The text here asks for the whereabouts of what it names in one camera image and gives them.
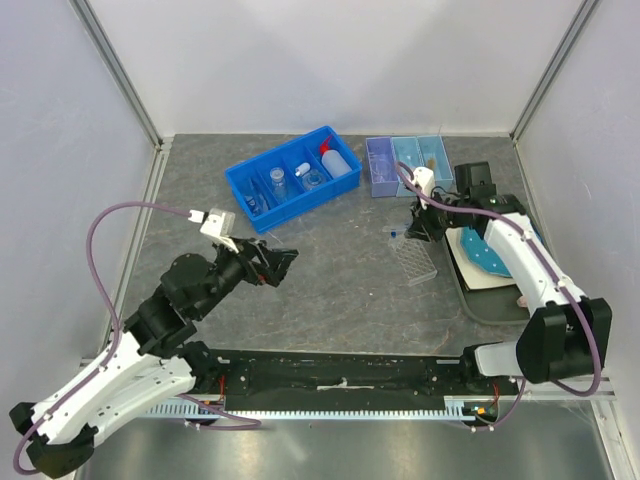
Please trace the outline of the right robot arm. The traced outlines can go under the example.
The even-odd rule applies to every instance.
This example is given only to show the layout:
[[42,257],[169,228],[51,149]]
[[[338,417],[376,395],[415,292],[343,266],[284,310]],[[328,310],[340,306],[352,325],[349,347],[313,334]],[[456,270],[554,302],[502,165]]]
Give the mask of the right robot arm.
[[474,359],[458,368],[458,381],[477,394],[494,377],[552,383],[580,397],[600,386],[612,310],[603,298],[591,299],[555,262],[537,236],[523,204],[500,195],[485,162],[459,165],[452,200],[435,192],[435,176],[427,167],[396,166],[398,176],[417,200],[408,234],[439,241],[451,228],[474,230],[505,264],[530,314],[515,342],[477,346]]

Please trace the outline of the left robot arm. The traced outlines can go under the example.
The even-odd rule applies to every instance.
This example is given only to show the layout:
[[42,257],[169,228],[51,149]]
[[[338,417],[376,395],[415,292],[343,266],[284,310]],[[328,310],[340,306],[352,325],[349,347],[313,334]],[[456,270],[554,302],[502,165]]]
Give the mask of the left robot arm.
[[105,351],[49,399],[12,408],[22,435],[14,457],[27,456],[31,474],[58,479],[156,404],[193,389],[211,392],[220,371],[206,345],[191,339],[197,322],[241,282],[278,286],[298,255],[239,239],[235,249],[217,246],[212,261],[194,253],[177,257]]

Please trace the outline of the clear glass jar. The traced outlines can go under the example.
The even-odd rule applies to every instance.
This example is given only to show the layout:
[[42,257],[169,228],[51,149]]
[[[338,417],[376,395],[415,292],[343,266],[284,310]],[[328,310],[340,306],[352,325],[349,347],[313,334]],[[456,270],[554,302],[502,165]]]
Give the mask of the clear glass jar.
[[274,167],[269,172],[273,195],[282,204],[288,200],[288,186],[285,172],[281,167]]

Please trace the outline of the blue safety goggles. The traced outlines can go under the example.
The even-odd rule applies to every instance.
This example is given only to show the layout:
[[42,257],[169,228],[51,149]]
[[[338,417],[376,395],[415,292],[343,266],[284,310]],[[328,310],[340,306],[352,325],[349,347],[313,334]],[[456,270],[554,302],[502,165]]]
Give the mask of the blue safety goggles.
[[254,217],[271,211],[271,203],[267,198],[266,190],[254,177],[250,177],[247,181],[247,190],[244,198],[251,215]]

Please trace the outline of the glass flask white stopper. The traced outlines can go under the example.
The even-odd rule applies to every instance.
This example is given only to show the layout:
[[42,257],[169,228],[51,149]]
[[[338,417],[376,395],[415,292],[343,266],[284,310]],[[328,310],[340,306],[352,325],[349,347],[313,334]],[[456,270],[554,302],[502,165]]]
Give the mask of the glass flask white stopper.
[[313,190],[327,181],[326,176],[320,170],[312,168],[309,162],[298,165],[294,169],[294,174],[306,191]]

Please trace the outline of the small glass beaker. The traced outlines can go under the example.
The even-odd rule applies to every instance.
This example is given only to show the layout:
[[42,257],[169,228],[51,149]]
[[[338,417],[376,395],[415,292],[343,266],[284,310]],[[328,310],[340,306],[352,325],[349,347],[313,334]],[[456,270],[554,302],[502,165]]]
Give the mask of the small glass beaker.
[[373,183],[386,183],[394,180],[393,159],[388,155],[373,155],[369,159]]

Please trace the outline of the red cap wash bottle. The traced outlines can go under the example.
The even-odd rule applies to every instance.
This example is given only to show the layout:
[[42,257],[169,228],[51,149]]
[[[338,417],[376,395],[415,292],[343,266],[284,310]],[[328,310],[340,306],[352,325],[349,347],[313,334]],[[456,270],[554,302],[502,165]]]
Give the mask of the red cap wash bottle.
[[343,158],[343,156],[330,146],[332,136],[328,136],[320,145],[319,153],[321,155],[321,163],[332,178],[339,178],[348,174],[351,167]]

